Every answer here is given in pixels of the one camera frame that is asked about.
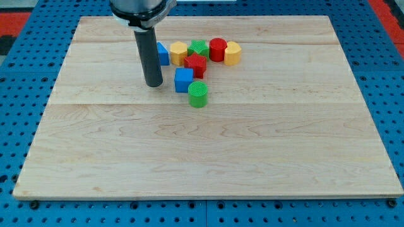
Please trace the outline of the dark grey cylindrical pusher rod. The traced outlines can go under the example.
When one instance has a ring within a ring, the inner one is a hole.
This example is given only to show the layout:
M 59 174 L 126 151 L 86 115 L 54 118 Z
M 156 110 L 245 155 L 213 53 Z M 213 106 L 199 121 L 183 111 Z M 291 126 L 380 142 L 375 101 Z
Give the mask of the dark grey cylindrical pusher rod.
M 158 87 L 163 83 L 163 77 L 155 29 L 135 30 L 134 36 L 143 68 L 145 83 L 149 87 Z

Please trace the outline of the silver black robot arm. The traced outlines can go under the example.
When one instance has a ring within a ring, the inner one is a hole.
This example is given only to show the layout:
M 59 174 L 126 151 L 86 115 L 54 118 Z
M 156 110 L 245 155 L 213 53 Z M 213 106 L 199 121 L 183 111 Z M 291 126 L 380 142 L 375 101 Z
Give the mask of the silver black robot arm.
M 110 0 L 113 16 L 133 29 L 145 83 L 158 87 L 163 83 L 155 25 L 177 6 L 176 0 Z

